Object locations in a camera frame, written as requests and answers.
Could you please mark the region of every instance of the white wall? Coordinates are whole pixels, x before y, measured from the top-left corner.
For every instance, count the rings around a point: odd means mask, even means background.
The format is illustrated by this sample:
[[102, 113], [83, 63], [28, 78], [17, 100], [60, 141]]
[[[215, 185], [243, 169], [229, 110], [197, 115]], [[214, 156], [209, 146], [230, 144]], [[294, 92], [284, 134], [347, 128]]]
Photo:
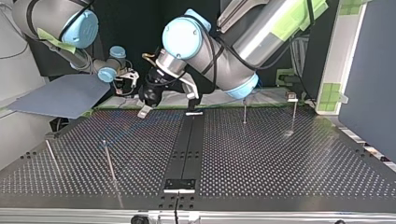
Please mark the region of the white wall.
[[[12, 5], [12, 0], [1, 1]], [[12, 20], [7, 9], [5, 12]], [[3, 15], [0, 15], [0, 40], [0, 58], [19, 53], [26, 45]], [[30, 49], [18, 57], [0, 59], [0, 108], [44, 84]], [[0, 110], [0, 118], [5, 116], [0, 119], [0, 170], [38, 146], [50, 132], [49, 117], [9, 113], [12, 111]]]
[[[361, 7], [357, 15], [339, 15], [334, 26], [332, 42], [330, 44], [329, 55], [323, 72], [323, 79], [318, 96], [318, 105], [322, 94], [323, 84], [340, 83], [340, 92], [344, 94], [350, 68], [355, 55], [356, 46], [361, 33], [361, 24], [364, 18], [366, 5]], [[334, 112], [317, 112], [320, 115], [338, 115], [341, 103], [338, 103]]]

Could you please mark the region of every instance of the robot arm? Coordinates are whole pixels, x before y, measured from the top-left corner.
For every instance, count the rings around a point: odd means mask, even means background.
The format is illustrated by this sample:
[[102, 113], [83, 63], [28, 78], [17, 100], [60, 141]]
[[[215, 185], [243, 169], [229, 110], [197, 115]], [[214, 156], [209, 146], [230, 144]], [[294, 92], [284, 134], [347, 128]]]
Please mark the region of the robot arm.
[[[147, 107], [155, 106], [161, 101], [158, 94], [162, 93], [164, 87], [158, 89], [158, 85], [152, 85], [153, 83], [164, 83], [175, 77], [188, 77], [191, 80], [191, 76], [183, 69], [187, 64], [233, 98], [247, 97], [259, 81], [256, 74], [259, 66], [300, 28], [306, 28], [309, 19], [312, 22], [311, 11], [315, 10], [315, 16], [318, 17], [327, 8], [326, 1], [323, 0], [232, 1], [218, 20], [219, 31], [227, 33], [233, 24], [258, 4], [267, 6], [232, 47], [220, 38], [215, 40], [211, 37], [208, 34], [211, 30], [210, 23], [191, 9], [166, 25], [163, 31], [164, 49], [156, 61], [155, 72], [151, 72], [155, 76], [149, 76], [148, 83], [140, 92], [140, 99], [146, 103], [146, 108], [143, 108], [139, 117], [145, 117], [149, 111]], [[194, 88], [186, 92], [189, 100], [199, 96], [197, 93], [191, 94], [191, 91]]]
[[[135, 79], [137, 73], [128, 70], [122, 47], [111, 48], [111, 56], [105, 62], [93, 59], [83, 50], [93, 43], [99, 29], [98, 19], [90, 10], [92, 3], [93, 0], [18, 0], [12, 16], [26, 35], [57, 52], [74, 69], [97, 73], [104, 82], [113, 82], [120, 77]], [[39, 30], [76, 50], [62, 49], [48, 39], [40, 39]]]

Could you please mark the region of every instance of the perforated metal table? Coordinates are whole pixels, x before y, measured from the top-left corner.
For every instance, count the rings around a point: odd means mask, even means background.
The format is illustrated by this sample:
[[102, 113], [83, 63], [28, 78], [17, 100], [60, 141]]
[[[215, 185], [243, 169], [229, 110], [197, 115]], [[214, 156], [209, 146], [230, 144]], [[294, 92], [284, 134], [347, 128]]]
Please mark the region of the perforated metal table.
[[[136, 114], [97, 111], [49, 141], [56, 160], [43, 145], [1, 171], [0, 223], [10, 208], [396, 214], [396, 174], [310, 109]], [[165, 194], [169, 179], [195, 193]]]

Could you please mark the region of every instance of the metal rod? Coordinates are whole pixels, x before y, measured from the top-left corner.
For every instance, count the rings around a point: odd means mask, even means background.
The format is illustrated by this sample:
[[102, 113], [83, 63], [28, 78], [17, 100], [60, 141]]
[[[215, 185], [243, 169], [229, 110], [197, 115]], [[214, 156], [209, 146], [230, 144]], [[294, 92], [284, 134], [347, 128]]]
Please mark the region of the metal rod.
[[248, 113], [248, 104], [247, 104], [247, 98], [244, 99], [244, 124], [247, 124], [247, 113]]
[[297, 113], [297, 104], [298, 104], [298, 102], [295, 102], [295, 103], [294, 103], [294, 110], [293, 110], [293, 122], [294, 122], [294, 120], [296, 119], [296, 113]]
[[105, 147], [108, 167], [110, 168], [111, 176], [113, 177], [113, 180], [117, 181], [116, 174], [114, 173], [114, 169], [113, 169], [113, 162], [111, 161], [110, 151], [108, 150], [108, 146], [107, 146], [107, 141], [106, 140], [103, 140], [103, 146]]
[[50, 157], [51, 157], [53, 160], [56, 160], [55, 154], [53, 154], [52, 146], [50, 145], [50, 141], [49, 141], [49, 140], [46, 140], [46, 144], [47, 144], [47, 148], [49, 149]]

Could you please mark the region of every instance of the black bracket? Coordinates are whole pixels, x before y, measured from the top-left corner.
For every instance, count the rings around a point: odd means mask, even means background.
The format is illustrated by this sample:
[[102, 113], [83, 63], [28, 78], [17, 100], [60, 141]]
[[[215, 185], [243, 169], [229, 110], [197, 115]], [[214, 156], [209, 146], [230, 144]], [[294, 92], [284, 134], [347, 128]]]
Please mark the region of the black bracket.
[[165, 182], [164, 193], [195, 193], [195, 179], [167, 179]]

